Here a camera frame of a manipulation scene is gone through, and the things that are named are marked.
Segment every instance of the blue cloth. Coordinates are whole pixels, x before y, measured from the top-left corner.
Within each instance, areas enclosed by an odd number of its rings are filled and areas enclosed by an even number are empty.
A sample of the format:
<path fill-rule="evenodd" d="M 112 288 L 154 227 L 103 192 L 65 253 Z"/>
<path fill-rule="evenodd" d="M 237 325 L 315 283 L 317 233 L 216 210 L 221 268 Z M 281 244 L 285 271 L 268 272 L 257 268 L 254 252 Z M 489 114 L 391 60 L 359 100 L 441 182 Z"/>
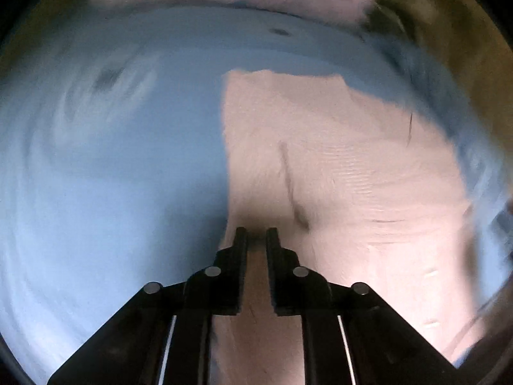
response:
<path fill-rule="evenodd" d="M 0 331 L 32 379 L 46 383 L 146 282 L 182 282 L 211 262 L 227 219 L 221 102 L 233 69 L 341 74 L 355 89 L 416 106 L 455 141 L 479 227 L 496 235 L 500 159 L 489 163 L 476 120 L 444 115 L 437 100 L 453 99 L 450 81 L 412 83 L 419 54 L 387 45 L 219 7 L 81 9 L 49 35 L 1 83 Z M 483 256 L 499 250 L 497 239 L 481 239 Z"/>

